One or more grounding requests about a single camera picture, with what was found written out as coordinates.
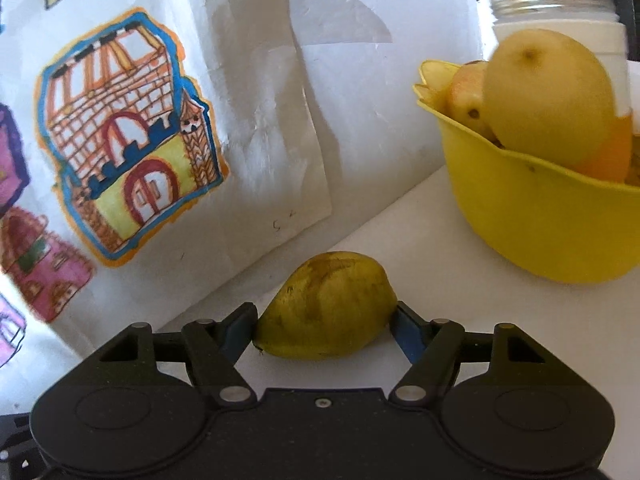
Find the yellow pear in bowl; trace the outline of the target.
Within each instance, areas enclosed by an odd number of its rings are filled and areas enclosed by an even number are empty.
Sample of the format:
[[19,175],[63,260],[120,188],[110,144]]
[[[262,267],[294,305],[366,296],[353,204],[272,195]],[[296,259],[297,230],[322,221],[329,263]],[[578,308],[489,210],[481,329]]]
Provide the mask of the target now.
[[586,162],[613,132],[610,77],[569,36],[523,29],[502,40],[488,62],[485,119],[508,150],[554,164]]

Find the yellow plastic bowl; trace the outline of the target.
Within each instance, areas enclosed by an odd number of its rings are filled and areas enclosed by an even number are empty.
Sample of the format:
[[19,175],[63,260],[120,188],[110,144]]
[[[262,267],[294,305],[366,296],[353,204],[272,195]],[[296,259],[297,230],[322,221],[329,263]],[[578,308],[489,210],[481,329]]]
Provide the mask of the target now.
[[442,111],[459,67],[425,60],[413,90],[436,117],[449,181],[472,230],[531,274],[566,284],[615,280],[639,264],[639,190],[499,148]]

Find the children's houses drawing paper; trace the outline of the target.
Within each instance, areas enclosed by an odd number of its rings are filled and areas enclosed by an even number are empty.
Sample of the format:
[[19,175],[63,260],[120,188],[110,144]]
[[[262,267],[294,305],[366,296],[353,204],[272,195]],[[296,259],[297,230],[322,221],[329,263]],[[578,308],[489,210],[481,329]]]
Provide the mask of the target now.
[[290,0],[1,0],[2,268],[73,352],[332,214]]

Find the green yellow mango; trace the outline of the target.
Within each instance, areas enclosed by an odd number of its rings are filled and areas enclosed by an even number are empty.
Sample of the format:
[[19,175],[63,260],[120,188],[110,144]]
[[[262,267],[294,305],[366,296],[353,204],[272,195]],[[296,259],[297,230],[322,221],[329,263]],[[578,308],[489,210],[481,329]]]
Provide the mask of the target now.
[[384,332],[398,304],[384,268],[358,252],[324,252],[301,264],[257,322],[254,346],[290,360],[337,359]]

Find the apple in bowl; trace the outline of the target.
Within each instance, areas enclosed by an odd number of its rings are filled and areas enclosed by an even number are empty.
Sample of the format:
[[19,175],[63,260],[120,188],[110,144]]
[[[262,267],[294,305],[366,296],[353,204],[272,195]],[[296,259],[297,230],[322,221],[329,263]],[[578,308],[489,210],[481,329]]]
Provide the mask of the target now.
[[488,63],[474,61],[462,65],[446,90],[446,115],[492,143],[498,139],[485,119],[483,86]]

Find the white and orange jar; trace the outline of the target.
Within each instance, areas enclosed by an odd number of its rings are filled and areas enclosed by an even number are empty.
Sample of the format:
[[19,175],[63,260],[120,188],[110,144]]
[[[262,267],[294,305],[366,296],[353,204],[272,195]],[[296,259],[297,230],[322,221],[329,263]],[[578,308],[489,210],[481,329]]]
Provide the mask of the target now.
[[626,28],[612,0],[491,0],[498,46],[485,117],[508,150],[626,179],[632,111]]

